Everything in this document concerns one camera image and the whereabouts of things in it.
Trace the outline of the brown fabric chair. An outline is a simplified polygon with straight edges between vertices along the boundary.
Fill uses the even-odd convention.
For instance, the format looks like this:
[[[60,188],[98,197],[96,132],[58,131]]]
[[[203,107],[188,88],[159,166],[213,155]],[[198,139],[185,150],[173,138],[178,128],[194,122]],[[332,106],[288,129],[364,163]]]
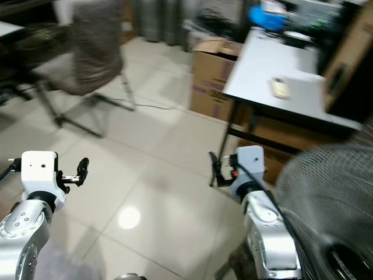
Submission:
[[[59,112],[49,99],[47,86],[72,96],[102,101],[122,109],[135,110],[136,101],[127,75],[122,45],[122,20],[125,0],[76,0],[72,3],[72,23],[69,25],[69,51],[40,64],[32,70],[37,78],[38,99],[58,128],[72,124],[97,138],[104,134],[86,128]],[[126,106],[98,89],[120,77],[127,101]]]

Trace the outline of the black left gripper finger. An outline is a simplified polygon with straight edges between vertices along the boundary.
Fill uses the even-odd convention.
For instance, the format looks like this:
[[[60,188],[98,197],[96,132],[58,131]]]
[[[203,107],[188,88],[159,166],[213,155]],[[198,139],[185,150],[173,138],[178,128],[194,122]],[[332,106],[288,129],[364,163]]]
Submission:
[[[88,167],[90,165],[90,159],[84,157],[77,166],[76,169],[76,182],[77,186],[82,186],[85,183],[86,176],[88,175]]]

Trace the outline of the low brown cardboard box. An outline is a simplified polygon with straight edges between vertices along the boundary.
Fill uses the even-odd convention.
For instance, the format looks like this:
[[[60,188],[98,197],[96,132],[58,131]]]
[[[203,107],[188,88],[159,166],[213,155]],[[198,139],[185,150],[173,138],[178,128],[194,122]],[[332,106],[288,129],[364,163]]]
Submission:
[[[239,129],[256,138],[278,142],[294,149],[286,152],[262,144],[265,151],[266,171],[264,181],[274,184],[282,168],[300,151],[327,144],[344,142],[356,131],[354,128],[336,125],[312,118],[293,117],[267,109],[255,110],[251,105],[241,104],[234,120]]]

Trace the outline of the small white table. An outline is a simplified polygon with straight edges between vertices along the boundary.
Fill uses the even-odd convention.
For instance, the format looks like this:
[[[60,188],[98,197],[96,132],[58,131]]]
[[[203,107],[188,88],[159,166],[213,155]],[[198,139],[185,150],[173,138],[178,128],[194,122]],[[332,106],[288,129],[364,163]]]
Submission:
[[[24,29],[24,27],[0,21],[0,38],[10,39],[13,36],[18,37],[22,29]]]

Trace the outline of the cardboard box with purple print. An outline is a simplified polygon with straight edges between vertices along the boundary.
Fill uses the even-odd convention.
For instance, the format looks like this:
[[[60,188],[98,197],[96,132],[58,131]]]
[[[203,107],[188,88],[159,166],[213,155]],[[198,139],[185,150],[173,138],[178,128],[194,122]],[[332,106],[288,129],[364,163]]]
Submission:
[[[223,90],[242,46],[242,43],[221,37],[207,37],[195,44],[190,110],[227,121],[234,102],[223,94]]]

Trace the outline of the white table with black legs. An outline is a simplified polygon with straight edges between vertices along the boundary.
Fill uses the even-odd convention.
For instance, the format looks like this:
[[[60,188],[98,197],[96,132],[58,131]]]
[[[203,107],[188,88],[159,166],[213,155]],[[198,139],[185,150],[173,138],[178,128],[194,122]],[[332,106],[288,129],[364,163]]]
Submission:
[[[231,114],[226,131],[218,149],[218,157],[226,154],[229,136],[266,146],[293,152],[294,149],[268,139],[256,138],[253,134],[233,127],[235,115],[241,104],[251,105],[255,110],[267,109],[293,117],[322,120],[359,131],[363,124],[338,115],[328,114],[322,105],[324,77],[315,74],[316,53],[312,49],[284,45],[280,39],[269,37],[261,27],[253,27],[243,45],[231,75],[224,86],[223,94],[231,98]],[[270,79],[282,78],[291,97],[278,99],[271,91]]]

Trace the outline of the tall brown cardboard box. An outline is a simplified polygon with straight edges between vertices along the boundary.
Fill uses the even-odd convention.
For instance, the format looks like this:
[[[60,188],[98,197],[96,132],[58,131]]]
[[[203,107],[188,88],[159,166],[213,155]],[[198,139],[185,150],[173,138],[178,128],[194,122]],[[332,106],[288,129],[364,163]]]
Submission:
[[[373,0],[347,29],[324,77],[328,114],[357,122],[373,114]]]

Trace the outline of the blue plastic object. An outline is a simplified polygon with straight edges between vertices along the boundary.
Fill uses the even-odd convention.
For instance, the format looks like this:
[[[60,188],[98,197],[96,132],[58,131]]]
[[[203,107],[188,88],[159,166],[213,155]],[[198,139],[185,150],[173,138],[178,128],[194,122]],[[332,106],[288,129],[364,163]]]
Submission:
[[[281,30],[287,23],[287,16],[265,13],[260,5],[249,8],[248,19],[254,26],[266,30]]]

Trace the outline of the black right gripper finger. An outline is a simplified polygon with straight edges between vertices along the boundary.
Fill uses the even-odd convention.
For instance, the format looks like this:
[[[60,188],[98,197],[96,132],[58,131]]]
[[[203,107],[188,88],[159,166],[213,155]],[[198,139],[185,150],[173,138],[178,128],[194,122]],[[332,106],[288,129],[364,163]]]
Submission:
[[[216,156],[215,152],[209,152],[210,157],[210,168],[213,175],[213,181],[214,181],[214,187],[219,188],[222,187],[222,184],[224,183],[224,176],[222,176],[221,169],[221,159],[220,157]]]

